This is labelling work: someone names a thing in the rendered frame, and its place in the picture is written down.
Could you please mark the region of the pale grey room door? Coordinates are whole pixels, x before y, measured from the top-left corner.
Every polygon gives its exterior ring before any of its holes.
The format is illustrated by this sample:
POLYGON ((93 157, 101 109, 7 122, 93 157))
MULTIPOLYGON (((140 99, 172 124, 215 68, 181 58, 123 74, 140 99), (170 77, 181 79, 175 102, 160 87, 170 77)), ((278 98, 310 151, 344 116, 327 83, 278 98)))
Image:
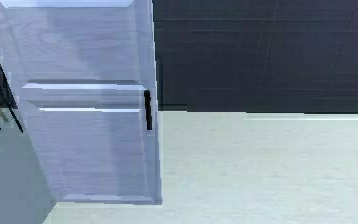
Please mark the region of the pale grey room door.
POLYGON ((161 204, 152 0, 0 0, 0 65, 59 201, 161 204))

